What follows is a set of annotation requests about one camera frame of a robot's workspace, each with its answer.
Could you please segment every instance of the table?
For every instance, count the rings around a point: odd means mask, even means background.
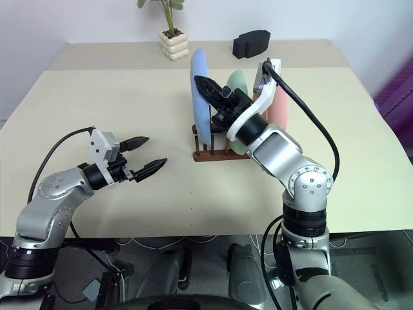
[[[104,188],[73,221],[82,237],[262,233],[281,214],[282,186],[252,160],[196,163],[189,57],[169,61],[159,43],[67,45],[0,130],[0,235],[12,236],[32,178],[49,148],[66,133],[95,125],[119,140],[150,141],[125,153],[131,169],[168,158],[139,184]],[[341,156],[328,196],[332,233],[412,227],[413,168],[394,133],[342,53],[326,41],[270,42],[250,59],[236,59],[229,42],[204,46],[210,77],[225,84],[245,69],[252,88],[257,63],[282,59],[282,75],[329,130]],[[332,171],[323,136],[289,102],[287,131],[304,154]],[[52,156],[42,178],[88,161],[88,135],[71,138]]]

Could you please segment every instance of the green leaf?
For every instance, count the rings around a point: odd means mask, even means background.
[[[142,8],[143,5],[145,4],[146,0],[137,0],[137,7]]]
[[[169,6],[171,8],[174,8],[175,10],[179,10],[179,11],[182,11],[182,9],[183,9],[183,5],[181,3],[173,2],[173,0],[169,1]]]

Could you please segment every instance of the floor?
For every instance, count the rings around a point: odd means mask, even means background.
[[[406,233],[413,239],[413,231]],[[174,240],[176,238],[139,239],[141,243],[152,247],[160,247]],[[194,243],[184,239],[179,243],[191,248],[193,253],[190,285],[185,293],[227,296],[226,258],[228,248],[234,242],[251,243],[249,236],[218,236],[208,243]],[[158,251],[145,249],[131,242],[122,246],[118,255],[110,257],[115,264],[128,264],[129,268],[134,270],[133,275],[126,281],[127,298],[135,295],[146,270],[158,254]],[[107,259],[104,254],[99,255],[102,259]],[[331,248],[333,274],[347,281],[382,310],[412,309],[412,259],[413,245],[402,231],[381,232],[347,240],[343,248]],[[274,261],[268,259],[267,264],[273,265]],[[56,263],[55,282],[66,299],[80,300],[84,297],[82,292],[86,285],[94,278],[100,279],[102,272],[103,268],[84,250],[64,248],[60,251]],[[286,289],[278,289],[276,295],[283,309],[291,309]],[[270,300],[268,308],[274,308]],[[68,305],[57,298],[56,309],[94,309],[94,303],[87,300],[81,304]]]

